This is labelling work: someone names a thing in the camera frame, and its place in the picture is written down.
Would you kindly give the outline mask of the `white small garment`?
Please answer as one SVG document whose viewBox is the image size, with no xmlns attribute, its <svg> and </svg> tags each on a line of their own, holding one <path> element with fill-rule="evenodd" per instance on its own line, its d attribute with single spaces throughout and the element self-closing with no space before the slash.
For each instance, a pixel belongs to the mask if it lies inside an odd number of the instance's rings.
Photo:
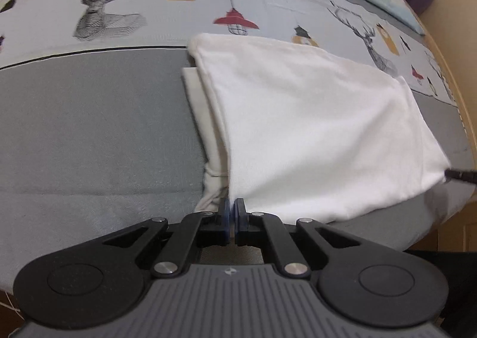
<svg viewBox="0 0 477 338">
<path fill-rule="evenodd" d="M 202 33 L 183 71 L 220 198 L 284 223 L 347 221 L 414 198 L 450 162 L 402 77 L 317 47 Z"/>
</svg>

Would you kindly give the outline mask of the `grey patterned bed sheet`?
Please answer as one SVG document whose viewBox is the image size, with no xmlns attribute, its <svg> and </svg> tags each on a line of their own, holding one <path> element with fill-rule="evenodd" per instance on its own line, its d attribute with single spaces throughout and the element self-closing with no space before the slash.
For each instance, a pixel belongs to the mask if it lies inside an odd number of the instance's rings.
<svg viewBox="0 0 477 338">
<path fill-rule="evenodd" d="M 450 167 L 474 162 L 419 33 L 363 0 L 1 0 L 1 288 L 35 258 L 197 209 L 207 161 L 183 71 L 207 33 L 312 46 L 402 77 Z M 406 249 L 474 190 L 445 181 L 333 226 Z"/>
</svg>

